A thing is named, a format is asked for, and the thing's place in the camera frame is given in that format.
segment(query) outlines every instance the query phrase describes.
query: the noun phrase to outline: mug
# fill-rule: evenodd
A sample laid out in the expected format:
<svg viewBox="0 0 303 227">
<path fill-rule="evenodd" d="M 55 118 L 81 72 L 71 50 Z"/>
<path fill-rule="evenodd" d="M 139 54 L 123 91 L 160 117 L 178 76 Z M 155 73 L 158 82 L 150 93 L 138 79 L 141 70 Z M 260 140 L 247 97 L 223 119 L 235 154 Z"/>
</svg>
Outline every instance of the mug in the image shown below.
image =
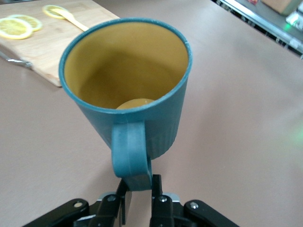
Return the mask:
<svg viewBox="0 0 303 227">
<path fill-rule="evenodd" d="M 186 38 L 149 18 L 96 25 L 62 54 L 63 89 L 111 148 L 114 172 L 131 191 L 151 189 L 151 159 L 175 140 L 191 65 Z"/>
</svg>

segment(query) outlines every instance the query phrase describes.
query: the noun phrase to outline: beige table surface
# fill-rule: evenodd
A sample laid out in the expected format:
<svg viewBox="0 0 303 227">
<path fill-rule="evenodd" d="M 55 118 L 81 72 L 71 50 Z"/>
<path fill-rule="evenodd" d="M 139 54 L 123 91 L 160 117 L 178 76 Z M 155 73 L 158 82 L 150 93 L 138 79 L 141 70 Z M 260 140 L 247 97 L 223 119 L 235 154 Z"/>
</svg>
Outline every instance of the beige table surface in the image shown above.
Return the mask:
<svg viewBox="0 0 303 227">
<path fill-rule="evenodd" d="M 191 43 L 178 135 L 152 163 L 164 191 L 241 227 L 302 227 L 303 62 L 210 0 L 98 2 L 170 23 Z M 62 88 L 0 60 L 0 114 L 1 226 L 116 189 L 109 148 Z M 126 226 L 150 216 L 150 191 L 133 193 Z"/>
</svg>

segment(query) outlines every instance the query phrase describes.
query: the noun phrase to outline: lemon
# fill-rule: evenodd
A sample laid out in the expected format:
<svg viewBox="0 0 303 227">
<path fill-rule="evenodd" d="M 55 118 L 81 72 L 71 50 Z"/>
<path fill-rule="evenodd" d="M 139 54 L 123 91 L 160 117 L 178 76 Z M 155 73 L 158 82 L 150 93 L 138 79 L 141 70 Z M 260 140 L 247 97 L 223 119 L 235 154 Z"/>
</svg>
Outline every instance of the lemon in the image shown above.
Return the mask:
<svg viewBox="0 0 303 227">
<path fill-rule="evenodd" d="M 21 20 L 26 21 L 27 23 L 29 23 L 33 29 L 33 32 L 38 31 L 42 28 L 42 23 L 40 20 L 38 20 L 37 18 L 28 16 L 28 15 L 22 15 L 22 14 L 14 14 L 14 15 L 10 15 L 8 16 L 9 18 L 18 18 Z"/>
<path fill-rule="evenodd" d="M 25 39 L 31 36 L 33 29 L 29 23 L 18 18 L 0 19 L 0 36 L 8 39 Z"/>
<path fill-rule="evenodd" d="M 56 5 L 46 5 L 46 6 L 43 6 L 42 8 L 42 11 L 46 14 L 46 15 L 49 15 L 50 17 L 54 17 L 54 18 L 57 18 L 57 19 L 65 19 L 64 17 L 62 17 L 60 14 L 52 11 L 52 9 L 62 9 L 62 10 L 65 10 L 68 12 L 67 9 L 61 7 L 61 6 L 56 6 Z"/>
</svg>

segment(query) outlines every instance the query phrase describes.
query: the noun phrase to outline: wooden cutting board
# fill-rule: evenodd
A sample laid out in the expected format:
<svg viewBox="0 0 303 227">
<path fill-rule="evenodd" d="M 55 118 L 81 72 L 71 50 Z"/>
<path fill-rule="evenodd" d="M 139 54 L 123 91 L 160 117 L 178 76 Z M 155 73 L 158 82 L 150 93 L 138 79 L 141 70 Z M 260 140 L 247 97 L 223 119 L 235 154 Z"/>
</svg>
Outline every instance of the wooden cutting board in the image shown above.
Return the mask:
<svg viewBox="0 0 303 227">
<path fill-rule="evenodd" d="M 80 23 L 87 27 L 118 18 L 92 0 L 37 0 L 0 5 L 1 17 L 25 14 L 39 19 L 43 28 L 23 40 L 0 38 L 0 45 L 18 57 L 33 63 L 33 70 L 60 87 L 58 64 L 64 49 L 82 31 L 64 19 L 47 16 L 44 5 L 58 5 L 69 10 Z"/>
</svg>

